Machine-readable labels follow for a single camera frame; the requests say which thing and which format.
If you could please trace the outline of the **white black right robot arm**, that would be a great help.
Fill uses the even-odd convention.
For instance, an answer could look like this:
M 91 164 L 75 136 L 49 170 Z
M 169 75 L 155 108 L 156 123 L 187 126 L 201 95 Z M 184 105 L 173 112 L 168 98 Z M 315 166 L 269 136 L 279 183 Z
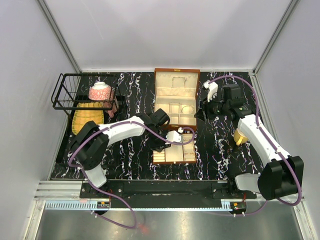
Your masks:
M 304 162 L 284 150 L 263 125 L 257 110 L 246 104 L 238 84 L 219 87 L 207 81 L 202 85 L 207 96 L 200 102 L 195 117 L 211 121 L 227 117 L 235 127 L 233 135 L 237 146 L 250 142 L 263 163 L 261 173 L 241 173 L 227 185 L 228 195 L 239 198 L 245 191 L 259 193 L 267 201 L 297 194 L 302 197 Z

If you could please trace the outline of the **pink patterned ceramic bowl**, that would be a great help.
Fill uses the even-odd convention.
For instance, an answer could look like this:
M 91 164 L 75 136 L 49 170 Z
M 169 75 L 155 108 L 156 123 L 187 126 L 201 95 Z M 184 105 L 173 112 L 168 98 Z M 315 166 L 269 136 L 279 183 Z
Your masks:
M 105 101 L 110 98 L 112 88 L 105 82 L 96 82 L 89 90 L 88 98 L 93 101 Z

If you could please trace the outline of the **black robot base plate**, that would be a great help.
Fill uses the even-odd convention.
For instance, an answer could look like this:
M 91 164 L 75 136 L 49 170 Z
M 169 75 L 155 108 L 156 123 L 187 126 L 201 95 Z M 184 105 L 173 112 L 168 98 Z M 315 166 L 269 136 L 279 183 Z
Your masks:
M 101 189 L 133 209 L 221 208 L 222 200 L 254 200 L 250 191 L 232 192 L 226 180 L 108 180 Z

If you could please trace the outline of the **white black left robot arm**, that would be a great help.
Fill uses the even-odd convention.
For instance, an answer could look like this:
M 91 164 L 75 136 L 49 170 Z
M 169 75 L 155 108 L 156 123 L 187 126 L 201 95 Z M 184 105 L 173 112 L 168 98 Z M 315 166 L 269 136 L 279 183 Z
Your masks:
M 122 140 L 151 134 L 151 149 L 163 150 L 171 144 L 168 131 L 164 129 L 170 123 L 170 117 L 158 109 L 154 113 L 138 113 L 126 120 L 109 124 L 85 123 L 71 144 L 72 152 L 69 166 L 81 168 L 84 176 L 92 184 L 90 192 L 97 198 L 108 193 L 107 177 L 101 162 L 107 147 Z

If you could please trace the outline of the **brown jewelry tray insert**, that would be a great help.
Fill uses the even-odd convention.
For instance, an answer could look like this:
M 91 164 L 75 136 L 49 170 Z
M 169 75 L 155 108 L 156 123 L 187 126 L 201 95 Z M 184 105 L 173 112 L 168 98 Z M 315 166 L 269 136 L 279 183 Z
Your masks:
M 153 164 L 185 164 L 195 163 L 196 153 L 192 133 L 182 133 L 183 145 L 171 144 L 170 147 L 165 148 L 162 152 L 153 151 Z

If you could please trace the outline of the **brown leather jewelry box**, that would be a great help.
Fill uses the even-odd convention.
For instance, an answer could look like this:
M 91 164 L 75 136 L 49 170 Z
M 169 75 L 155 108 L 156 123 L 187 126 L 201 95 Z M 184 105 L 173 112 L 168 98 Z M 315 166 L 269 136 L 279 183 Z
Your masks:
M 155 68 L 154 110 L 162 109 L 170 118 L 167 129 L 190 127 L 197 130 L 197 91 L 200 70 Z

